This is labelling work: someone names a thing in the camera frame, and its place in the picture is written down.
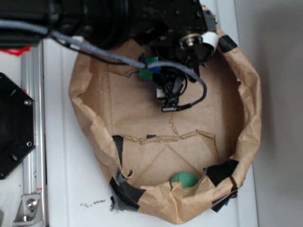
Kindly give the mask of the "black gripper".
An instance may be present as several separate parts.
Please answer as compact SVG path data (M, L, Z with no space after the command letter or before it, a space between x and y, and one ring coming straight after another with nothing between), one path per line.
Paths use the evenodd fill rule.
M160 57L167 57L168 60L176 61L191 68L199 77L199 66L207 66L215 49L209 44L193 47L180 47L167 51L167 48L153 49ZM162 112L182 111L179 106L179 97L186 91L188 82L195 83L197 79L189 74L173 67L164 67L155 70L152 74L152 80L156 83L157 98L161 99L163 107Z

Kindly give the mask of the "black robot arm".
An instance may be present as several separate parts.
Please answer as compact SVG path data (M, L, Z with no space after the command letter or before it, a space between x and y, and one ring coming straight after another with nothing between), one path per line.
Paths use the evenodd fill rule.
M219 37L215 17L197 0L3 0L0 49L21 54L43 38L114 65L131 65L157 84L163 112L199 82Z

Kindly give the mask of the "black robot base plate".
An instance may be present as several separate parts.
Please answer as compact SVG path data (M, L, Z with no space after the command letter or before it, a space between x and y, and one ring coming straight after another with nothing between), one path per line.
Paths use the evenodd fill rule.
M35 147L34 103L0 74L0 179L6 179Z

